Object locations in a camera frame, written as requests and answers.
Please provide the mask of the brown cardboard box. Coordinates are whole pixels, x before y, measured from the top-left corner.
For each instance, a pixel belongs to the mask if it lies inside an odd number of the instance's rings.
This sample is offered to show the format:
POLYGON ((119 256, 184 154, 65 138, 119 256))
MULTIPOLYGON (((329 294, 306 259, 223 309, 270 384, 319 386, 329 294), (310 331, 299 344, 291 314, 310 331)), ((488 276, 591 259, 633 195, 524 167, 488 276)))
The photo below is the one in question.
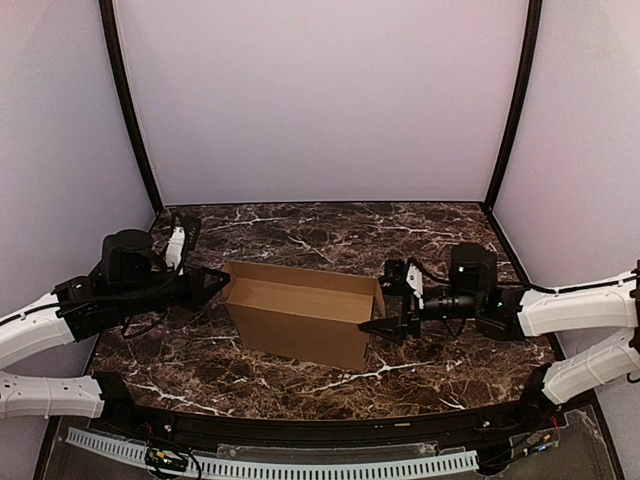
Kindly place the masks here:
POLYGON ((226 308, 244 347, 361 372, 370 335, 359 328, 386 315, 373 277, 229 261, 226 308))

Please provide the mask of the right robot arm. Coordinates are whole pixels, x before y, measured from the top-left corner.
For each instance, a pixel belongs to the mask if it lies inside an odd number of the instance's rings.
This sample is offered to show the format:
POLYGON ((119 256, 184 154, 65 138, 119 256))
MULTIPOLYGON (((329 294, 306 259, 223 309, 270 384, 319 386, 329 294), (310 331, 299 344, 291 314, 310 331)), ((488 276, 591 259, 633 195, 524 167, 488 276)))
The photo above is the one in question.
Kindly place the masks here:
POLYGON ((524 406, 554 408, 619 377, 633 382, 639 370, 637 269, 595 283, 555 288, 501 282, 495 254, 464 242, 451 249, 446 279, 409 258, 386 261, 379 284, 384 294, 401 299, 401 312, 363 322, 359 328, 396 344, 418 337, 426 321, 472 319, 481 334, 500 341, 615 328, 589 349, 536 368, 521 395, 524 406))

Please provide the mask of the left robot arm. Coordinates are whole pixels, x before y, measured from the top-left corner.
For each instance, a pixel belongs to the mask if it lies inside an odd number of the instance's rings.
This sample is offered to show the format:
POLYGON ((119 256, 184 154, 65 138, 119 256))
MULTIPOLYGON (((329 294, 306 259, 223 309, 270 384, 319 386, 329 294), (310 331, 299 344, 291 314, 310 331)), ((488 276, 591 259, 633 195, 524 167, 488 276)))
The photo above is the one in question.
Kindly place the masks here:
MULTIPOLYGON (((99 265, 63 282, 32 304, 2 318, 1 365, 125 327, 137 315, 172 307, 198 311, 230 282, 225 271, 186 263, 194 240, 174 228, 163 254, 151 236, 127 229, 104 238, 99 265)), ((1 416, 99 418, 131 395, 117 373, 75 378, 1 374, 1 416)))

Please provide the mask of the small green circuit board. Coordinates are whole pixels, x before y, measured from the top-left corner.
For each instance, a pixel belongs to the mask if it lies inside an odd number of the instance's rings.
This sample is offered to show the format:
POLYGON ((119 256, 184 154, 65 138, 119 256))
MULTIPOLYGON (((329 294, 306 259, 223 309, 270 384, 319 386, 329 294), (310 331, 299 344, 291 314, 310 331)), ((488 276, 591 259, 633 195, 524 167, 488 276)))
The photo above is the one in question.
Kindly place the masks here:
POLYGON ((149 467, 184 472, 189 460, 178 452, 150 447, 146 450, 144 462, 149 467))

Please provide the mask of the black front rail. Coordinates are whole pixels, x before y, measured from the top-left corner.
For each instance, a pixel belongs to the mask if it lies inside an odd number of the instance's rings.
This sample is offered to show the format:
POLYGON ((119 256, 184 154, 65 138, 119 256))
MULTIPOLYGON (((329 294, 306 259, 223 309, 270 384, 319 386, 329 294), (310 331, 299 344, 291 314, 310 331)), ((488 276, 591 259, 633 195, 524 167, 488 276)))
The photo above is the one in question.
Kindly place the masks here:
POLYGON ((274 380, 214 368, 158 381, 127 379, 119 398, 91 427, 196 449, 221 444, 265 447, 374 447, 435 443, 480 450, 552 425, 549 417, 519 423, 514 401, 458 403, 454 387, 441 391, 409 370, 341 375, 336 385, 274 380))

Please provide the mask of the left black frame post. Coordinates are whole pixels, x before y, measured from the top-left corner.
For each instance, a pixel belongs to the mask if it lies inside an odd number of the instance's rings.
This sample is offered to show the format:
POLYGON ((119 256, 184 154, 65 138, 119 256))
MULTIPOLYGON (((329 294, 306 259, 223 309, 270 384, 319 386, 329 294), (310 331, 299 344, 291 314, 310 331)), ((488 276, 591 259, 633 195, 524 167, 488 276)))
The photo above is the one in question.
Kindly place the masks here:
POLYGON ((152 172, 133 102, 117 26, 115 3, 112 0, 99 0, 98 3, 109 63, 122 117, 147 198, 154 215, 158 216, 164 210, 164 204, 152 172))

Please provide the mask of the black frame post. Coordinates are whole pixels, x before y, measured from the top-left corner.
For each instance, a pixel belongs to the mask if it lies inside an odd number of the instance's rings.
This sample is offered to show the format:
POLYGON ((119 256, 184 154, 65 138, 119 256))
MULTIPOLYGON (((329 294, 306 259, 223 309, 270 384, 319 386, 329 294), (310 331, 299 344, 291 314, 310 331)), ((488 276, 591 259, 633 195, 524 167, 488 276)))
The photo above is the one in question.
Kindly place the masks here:
POLYGON ((98 3, 109 63, 122 117, 147 198, 154 215, 158 216, 164 210, 164 204, 152 172, 133 102, 117 26, 115 3, 112 0, 99 0, 98 3))
POLYGON ((542 10, 542 0, 528 2, 522 47, 509 111, 489 186, 482 202, 486 216, 493 214, 511 158, 535 58, 542 10))

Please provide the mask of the right black frame post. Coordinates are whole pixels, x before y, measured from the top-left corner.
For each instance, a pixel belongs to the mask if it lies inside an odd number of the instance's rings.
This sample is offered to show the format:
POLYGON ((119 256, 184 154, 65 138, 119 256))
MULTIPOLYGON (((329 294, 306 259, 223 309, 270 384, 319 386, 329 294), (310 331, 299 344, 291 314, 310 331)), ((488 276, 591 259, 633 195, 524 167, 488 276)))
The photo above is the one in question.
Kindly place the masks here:
POLYGON ((482 202, 486 216, 493 214, 511 158, 535 58, 542 10, 542 0, 528 2, 522 47, 509 111, 489 186, 482 202))

